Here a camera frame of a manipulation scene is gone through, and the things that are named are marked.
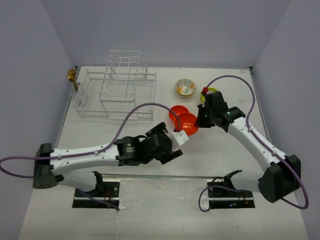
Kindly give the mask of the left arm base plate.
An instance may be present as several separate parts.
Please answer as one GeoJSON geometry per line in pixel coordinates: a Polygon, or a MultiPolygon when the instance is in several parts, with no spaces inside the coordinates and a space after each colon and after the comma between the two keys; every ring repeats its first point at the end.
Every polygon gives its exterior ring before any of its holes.
{"type": "Polygon", "coordinates": [[[96,199],[94,201],[78,190],[75,190],[72,201],[72,208],[74,209],[116,209],[119,208],[119,181],[104,181],[103,190],[98,192],[87,192],[86,194],[91,198],[96,199]]]}

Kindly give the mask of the orange bowl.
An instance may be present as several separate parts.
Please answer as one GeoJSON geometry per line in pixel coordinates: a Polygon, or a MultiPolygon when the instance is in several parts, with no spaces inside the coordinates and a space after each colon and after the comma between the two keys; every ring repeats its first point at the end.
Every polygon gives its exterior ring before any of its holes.
{"type": "Polygon", "coordinates": [[[173,124],[178,124],[179,121],[177,120],[176,116],[178,117],[178,119],[180,120],[181,126],[184,123],[184,118],[190,115],[190,111],[188,110],[187,107],[183,106],[183,105],[174,105],[171,108],[171,111],[168,113],[168,116],[170,118],[170,120],[172,121],[173,124]]]}
{"type": "Polygon", "coordinates": [[[180,130],[184,130],[188,136],[192,136],[198,131],[199,127],[196,125],[197,117],[194,114],[184,112],[179,114],[178,118],[180,122],[177,119],[174,121],[174,127],[176,130],[178,128],[180,130]]]}

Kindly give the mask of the white floral patterned bowl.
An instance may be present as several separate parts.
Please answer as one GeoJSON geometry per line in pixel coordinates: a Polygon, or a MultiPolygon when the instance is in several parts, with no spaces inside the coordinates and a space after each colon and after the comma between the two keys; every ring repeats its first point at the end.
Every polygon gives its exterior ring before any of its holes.
{"type": "Polygon", "coordinates": [[[175,91],[183,95],[189,95],[192,92],[196,92],[196,83],[188,78],[179,79],[174,85],[175,91]]]}

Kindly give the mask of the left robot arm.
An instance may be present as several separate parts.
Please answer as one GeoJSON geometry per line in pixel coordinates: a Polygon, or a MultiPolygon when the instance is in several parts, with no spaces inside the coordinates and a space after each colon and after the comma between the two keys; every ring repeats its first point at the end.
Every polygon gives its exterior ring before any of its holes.
{"type": "Polygon", "coordinates": [[[102,174],[82,169],[136,167],[152,160],[164,165],[183,154],[179,147],[188,140],[184,130],[168,132],[161,122],[144,135],[125,136],[95,147],[59,149],[44,143],[35,155],[32,187],[41,190],[62,185],[97,197],[104,190],[102,174]]]}

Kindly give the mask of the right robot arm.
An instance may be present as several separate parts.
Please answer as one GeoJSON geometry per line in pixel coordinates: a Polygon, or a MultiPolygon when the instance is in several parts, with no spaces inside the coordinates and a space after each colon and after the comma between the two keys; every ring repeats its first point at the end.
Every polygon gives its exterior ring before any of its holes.
{"type": "Polygon", "coordinates": [[[264,172],[257,180],[257,187],[268,202],[274,203],[299,189],[300,159],[294,154],[288,156],[255,132],[238,107],[228,107],[220,91],[204,95],[204,103],[198,105],[196,125],[220,127],[250,152],[264,172]]]}

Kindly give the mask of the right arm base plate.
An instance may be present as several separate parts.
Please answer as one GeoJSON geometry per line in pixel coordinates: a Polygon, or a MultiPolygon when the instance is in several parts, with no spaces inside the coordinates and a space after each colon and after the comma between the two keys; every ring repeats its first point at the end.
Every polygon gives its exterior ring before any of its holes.
{"type": "Polygon", "coordinates": [[[234,189],[231,180],[215,177],[207,182],[208,202],[211,209],[250,209],[255,208],[253,193],[251,191],[233,192],[212,186],[234,189]]]}

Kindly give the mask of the blue yellow patterned bowl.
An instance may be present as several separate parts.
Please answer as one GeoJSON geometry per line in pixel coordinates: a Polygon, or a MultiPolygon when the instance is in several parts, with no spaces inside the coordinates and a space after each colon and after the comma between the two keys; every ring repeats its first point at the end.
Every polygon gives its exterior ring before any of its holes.
{"type": "Polygon", "coordinates": [[[177,91],[175,91],[175,93],[176,93],[180,98],[187,99],[187,98],[191,98],[192,96],[194,96],[196,92],[194,91],[194,92],[192,92],[191,94],[187,94],[187,95],[185,95],[185,94],[180,94],[180,93],[177,92],[177,91]]]}

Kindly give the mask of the green bowl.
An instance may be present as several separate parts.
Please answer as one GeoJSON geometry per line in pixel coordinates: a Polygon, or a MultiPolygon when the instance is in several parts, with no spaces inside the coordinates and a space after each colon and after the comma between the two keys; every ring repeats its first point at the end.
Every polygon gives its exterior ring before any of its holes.
{"type": "MultiPolygon", "coordinates": [[[[213,87],[208,87],[207,88],[207,93],[209,94],[209,93],[214,93],[214,92],[217,92],[218,90],[216,89],[216,88],[213,88],[213,87]]],[[[201,100],[201,102],[202,103],[204,103],[205,102],[205,97],[204,97],[204,95],[201,93],[200,94],[200,100],[201,100]]]]}

